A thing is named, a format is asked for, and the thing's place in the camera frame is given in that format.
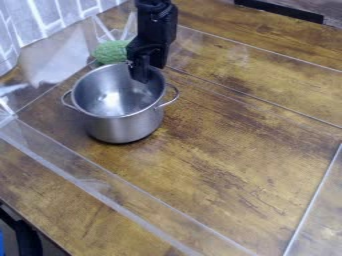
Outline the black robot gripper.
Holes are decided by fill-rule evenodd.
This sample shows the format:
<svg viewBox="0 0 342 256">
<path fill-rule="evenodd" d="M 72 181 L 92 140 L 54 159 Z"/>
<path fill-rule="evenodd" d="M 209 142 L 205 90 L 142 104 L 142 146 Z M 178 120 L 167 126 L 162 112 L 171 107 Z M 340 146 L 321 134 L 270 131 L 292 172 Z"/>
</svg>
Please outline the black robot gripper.
<svg viewBox="0 0 342 256">
<path fill-rule="evenodd" d="M 147 83 L 150 65 L 163 69 L 169 50 L 177 39 L 178 7 L 171 0 L 135 0 L 138 35 L 127 45 L 130 73 Z"/>
</svg>

